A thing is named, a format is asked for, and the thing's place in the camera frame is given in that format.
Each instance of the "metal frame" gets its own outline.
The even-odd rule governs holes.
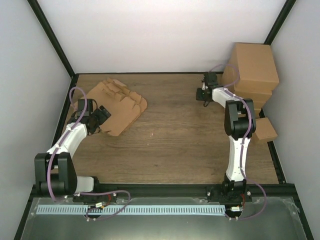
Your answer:
[[[132,198],[207,198],[207,190],[218,187],[219,184],[99,184],[99,192],[109,192],[114,190],[127,190]],[[251,197],[262,197],[261,190],[253,184],[248,184]],[[308,240],[313,240],[305,212],[300,203],[296,187],[291,183],[283,184],[262,184],[268,197],[292,197],[295,206],[299,209],[298,214]],[[24,227],[31,209],[33,198],[43,197],[37,194],[36,187],[33,186],[30,197],[27,201],[23,216],[17,229],[15,240],[22,237]],[[126,198],[125,194],[118,194],[119,198]]]
[[[75,74],[70,65],[61,45],[57,37],[55,36],[52,28],[50,27],[49,22],[47,21],[39,3],[37,0],[28,0],[32,10],[34,11],[36,17],[38,18],[40,24],[42,25],[47,37],[49,38],[50,42],[52,43],[55,51],[57,52],[61,62],[63,63],[65,69],[69,73],[71,77],[69,90],[77,85],[77,81],[79,78],[79,74]],[[277,33],[279,32],[281,26],[283,25],[284,21],[286,20],[290,10],[294,6],[296,0],[287,0],[280,11],[275,23],[273,24],[267,38],[264,42],[266,45],[270,45],[273,40],[275,39]],[[166,74],[201,74],[201,72],[166,72]],[[64,124],[67,118],[67,114],[70,107],[70,100],[69,96],[67,95],[63,104],[62,113],[59,118],[58,126],[53,138],[54,144],[62,134]],[[265,117],[263,110],[260,112],[260,117]],[[268,142],[268,147],[270,150],[271,158],[274,164],[274,168],[277,174],[277,178],[279,184],[263,184],[263,188],[266,191],[268,197],[292,197],[294,200],[295,205],[299,208],[299,217],[303,225],[304,232],[308,240],[314,239],[306,219],[304,210],[300,203],[299,196],[297,194],[296,188],[294,184],[290,184],[286,182],[285,175],[283,173],[278,154],[276,152],[276,148],[273,142]],[[131,193],[133,198],[136,197],[145,197],[145,198],[152,198],[152,197],[194,197],[194,198],[206,198],[207,197],[207,190],[214,186],[218,186],[219,184],[99,184],[99,192],[107,192],[110,190],[127,190]],[[261,190],[256,187],[255,185],[248,184],[248,187],[251,192],[252,197],[261,197],[262,193]],[[31,208],[31,204],[33,198],[41,197],[37,194],[35,186],[33,186],[29,199],[26,203],[26,207],[21,218],[19,227],[17,229],[16,235],[14,239],[21,239],[23,234],[23,230],[26,224],[26,220]]]

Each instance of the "stacked cardboard boxes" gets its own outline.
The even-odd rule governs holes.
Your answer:
[[[279,84],[279,78],[269,45],[254,43],[236,43],[228,62],[239,71],[239,80],[229,90],[242,98],[253,100],[256,117],[261,108],[272,96],[272,90]],[[221,83],[233,83],[238,72],[226,66]]]

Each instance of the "small cardboard box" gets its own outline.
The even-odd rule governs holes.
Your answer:
[[[238,91],[272,91],[279,84],[274,57],[269,45],[236,43],[229,64],[239,70],[240,79],[236,84]],[[226,66],[222,75],[223,85],[234,82],[237,75],[237,71],[231,66]]]
[[[265,104],[264,101],[253,101],[254,109],[259,109],[260,111]]]
[[[267,143],[276,139],[278,135],[267,117],[256,119],[255,122],[256,129],[252,134],[254,143]]]
[[[261,112],[261,108],[255,108],[254,109],[254,114],[255,114],[255,118],[258,119],[259,118],[259,113]]]

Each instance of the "cardboard piece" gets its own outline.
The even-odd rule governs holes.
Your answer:
[[[260,113],[260,112],[261,112],[261,108],[258,108],[258,109],[255,108],[255,109],[254,109],[254,114],[255,114],[255,118],[256,118],[256,119],[260,118],[260,117],[259,117],[259,113]]]
[[[276,139],[278,135],[267,117],[256,119],[255,122],[256,129],[252,134],[254,143],[267,143]]]
[[[244,91],[238,90],[237,87],[234,85],[228,88],[230,92],[234,93],[235,95],[242,97],[244,99],[252,99],[254,102],[266,102],[271,98],[272,92],[270,90],[253,90],[253,91]]]
[[[254,109],[259,109],[260,111],[265,104],[264,101],[253,101]]]
[[[272,91],[279,84],[271,47],[264,44],[236,43],[229,64],[238,68],[240,80],[236,84],[238,91]],[[237,78],[237,72],[226,66],[222,75],[222,84],[230,84]]]
[[[119,136],[147,108],[147,101],[141,95],[111,78],[99,82],[86,97],[96,100],[98,106],[104,106],[111,113],[111,117],[100,126],[102,132],[111,136]]]

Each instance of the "cable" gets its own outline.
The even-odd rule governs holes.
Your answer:
[[[109,195],[109,194],[117,194],[117,193],[125,193],[128,195],[128,202],[122,207],[120,208],[118,211],[116,211],[115,213],[107,216],[107,217],[99,217],[99,218],[96,218],[96,220],[106,220],[106,219],[110,219],[114,216],[116,216],[117,214],[121,213],[130,203],[131,201],[131,195],[130,195],[130,192],[126,191],[126,190],[116,190],[116,191],[107,191],[107,192],[100,192],[100,193],[93,193],[93,192],[81,192],[80,195],[86,195],[86,196],[103,196],[103,195]],[[87,219],[87,221],[89,221],[89,212],[95,210],[95,209],[100,209],[98,207],[94,207],[94,208],[91,208],[89,209],[86,213],[85,213],[85,217]]]
[[[92,101],[95,103],[95,110],[98,109],[98,103],[96,100],[92,99]]]
[[[238,99],[240,102],[242,102],[242,104],[244,105],[245,109],[246,109],[246,112],[247,112],[247,115],[248,115],[248,120],[249,120],[249,126],[248,126],[248,129],[246,130],[243,138],[242,138],[242,143],[241,143],[241,150],[240,150],[240,171],[241,171],[241,174],[243,176],[243,178],[245,180],[247,180],[247,182],[251,182],[253,184],[255,184],[256,186],[258,186],[261,191],[262,191],[262,194],[264,196],[264,203],[263,203],[263,206],[261,208],[261,210],[259,212],[257,212],[256,214],[254,215],[251,215],[251,216],[247,216],[247,217],[243,217],[243,218],[239,218],[238,220],[248,220],[248,219],[252,219],[258,215],[260,215],[266,208],[267,206],[267,194],[266,194],[266,191],[264,190],[264,188],[257,182],[251,180],[251,179],[248,179],[244,170],[243,170],[243,166],[242,166],[242,161],[243,161],[243,155],[244,155],[244,144],[245,144],[245,139],[246,137],[248,136],[250,130],[251,130],[251,127],[252,127],[252,116],[251,116],[251,112],[250,112],[250,109],[247,105],[247,103],[242,99],[242,97],[239,97],[235,94],[233,94],[232,92],[230,92],[227,88],[224,88],[224,91],[229,95],[229,96],[232,96],[236,99]]]
[[[257,212],[256,214],[254,215],[251,215],[251,216],[247,216],[247,217],[243,217],[243,218],[239,218],[238,220],[248,220],[248,219],[252,219],[258,215],[260,215],[266,208],[267,206],[267,194],[266,194],[266,191],[264,190],[264,188],[257,182],[251,180],[251,179],[248,179],[245,172],[243,171],[243,166],[242,166],[242,161],[243,161],[243,155],[244,155],[244,145],[245,145],[245,139],[246,137],[248,136],[248,134],[250,133],[250,130],[251,130],[251,127],[252,127],[252,115],[251,115],[251,112],[250,112],[250,109],[249,109],[249,106],[247,105],[247,103],[242,99],[242,97],[239,97],[235,94],[233,94],[232,92],[230,92],[227,87],[229,86],[232,86],[232,85],[235,85],[238,83],[238,81],[240,80],[240,72],[239,72],[239,69],[234,66],[233,64],[219,64],[217,66],[214,66],[213,68],[211,68],[211,70],[209,72],[211,72],[212,70],[214,70],[215,68],[218,68],[218,67],[221,67],[221,66],[229,66],[229,67],[232,67],[236,72],[237,72],[237,77],[236,79],[230,83],[230,84],[227,84],[223,87],[223,90],[225,93],[227,93],[229,96],[233,97],[233,98],[236,98],[238,99],[240,102],[242,102],[242,104],[244,105],[245,109],[246,109],[246,112],[247,112],[247,115],[248,115],[248,120],[249,120],[249,126],[248,126],[248,129],[246,130],[243,138],[242,138],[242,143],[241,143],[241,150],[240,150],[240,171],[241,171],[241,174],[243,176],[243,178],[247,181],[247,182],[251,182],[253,184],[255,184],[256,186],[258,186],[261,191],[262,191],[262,194],[263,194],[263,197],[264,197],[264,203],[263,203],[263,206],[261,208],[261,210],[259,212]]]
[[[75,104],[73,103],[72,101],[72,93],[74,90],[80,90],[83,94],[83,97],[84,97],[84,108],[83,108],[83,111],[81,113],[81,115],[79,116],[79,118],[75,121],[75,123],[72,125],[72,127],[70,128],[70,130],[66,131],[66,133],[63,135],[63,137],[61,138],[61,140],[59,141],[59,143],[57,144],[57,147],[54,149],[51,157],[50,157],[50,160],[49,160],[49,163],[48,163],[48,169],[47,169],[47,184],[48,184],[48,191],[49,191],[49,194],[50,194],[50,197],[52,198],[52,200],[54,202],[57,201],[55,195],[54,195],[54,192],[53,192],[53,189],[52,189],[52,186],[51,186],[51,167],[52,167],[52,163],[53,163],[53,160],[55,158],[55,155],[57,153],[57,151],[59,150],[59,148],[61,147],[61,145],[64,143],[64,141],[66,140],[66,138],[68,137],[68,135],[70,134],[70,132],[75,129],[75,127],[77,126],[77,124],[81,121],[81,119],[83,118],[83,116],[85,115],[85,112],[86,112],[86,109],[87,109],[87,104],[88,104],[88,100],[87,100],[87,95],[85,93],[85,91],[80,88],[80,87],[73,87],[71,88],[70,92],[69,92],[69,100],[70,100],[70,104],[72,105],[73,109],[77,110],[76,107],[75,107]],[[121,208],[119,209],[117,212],[115,212],[114,214],[112,215],[109,215],[108,217],[99,217],[98,220],[105,220],[105,219],[109,219],[109,218],[112,218],[114,216],[116,216],[118,213],[122,212],[129,204],[130,200],[131,200],[131,195],[128,191],[126,190],[116,190],[116,191],[110,191],[110,192],[102,192],[102,193],[92,193],[92,192],[81,192],[80,194],[81,195],[87,195],[87,196],[103,196],[103,195],[108,195],[108,198],[109,198],[109,202],[107,205],[110,204],[110,194],[116,194],[116,193],[126,193],[128,195],[128,202]],[[90,211],[92,211],[93,209],[95,208],[91,208],[89,209],[85,216],[87,218],[87,220],[89,219],[88,217],[88,213]]]
[[[242,197],[242,207],[243,207],[243,210],[244,210],[245,209],[246,198],[245,198],[245,195],[243,193],[241,194],[241,197]]]
[[[224,88],[227,88],[227,87],[229,87],[229,86],[232,86],[232,85],[237,84],[237,83],[239,82],[239,80],[240,80],[240,72],[239,72],[239,69],[238,69],[235,65],[233,65],[233,64],[230,64],[230,63],[227,63],[227,64],[219,64],[219,65],[214,66],[213,68],[211,68],[211,69],[209,70],[209,72],[212,72],[214,69],[216,69],[216,68],[218,68],[218,67],[222,67],[222,66],[232,67],[233,70],[235,70],[235,72],[236,72],[236,79],[235,79],[232,83],[229,83],[229,84],[227,84],[227,85],[224,85],[223,87],[224,87]]]
[[[105,207],[108,206],[110,204],[110,202],[111,202],[111,196],[110,196],[110,194],[108,194],[108,202],[106,203]]]
[[[49,163],[48,163],[48,169],[47,169],[47,173],[46,173],[46,180],[47,180],[47,184],[48,184],[48,191],[49,191],[49,194],[50,194],[50,197],[52,198],[52,200],[54,202],[57,201],[55,195],[54,195],[54,192],[52,190],[52,186],[51,186],[51,167],[52,167],[52,163],[54,161],[54,158],[55,158],[55,155],[57,153],[57,151],[59,150],[59,148],[61,147],[61,145],[64,143],[64,141],[66,140],[67,136],[70,134],[70,132],[75,129],[75,127],[77,126],[77,124],[81,121],[81,119],[83,118],[83,116],[85,115],[85,111],[87,109],[87,96],[86,96],[86,93],[82,90],[82,88],[80,87],[77,87],[77,86],[74,86],[73,88],[70,89],[70,92],[69,92],[69,99],[70,99],[70,103],[72,105],[72,107],[76,110],[76,107],[74,105],[74,103],[72,102],[72,93],[74,90],[80,90],[83,94],[83,97],[84,97],[84,108],[83,108],[83,111],[81,113],[81,115],[79,116],[79,118],[76,120],[76,122],[72,125],[71,127],[71,130],[68,130],[66,131],[66,133],[63,135],[63,137],[61,138],[61,140],[58,142],[57,144],[57,147],[54,149],[51,157],[50,157],[50,160],[49,160]]]

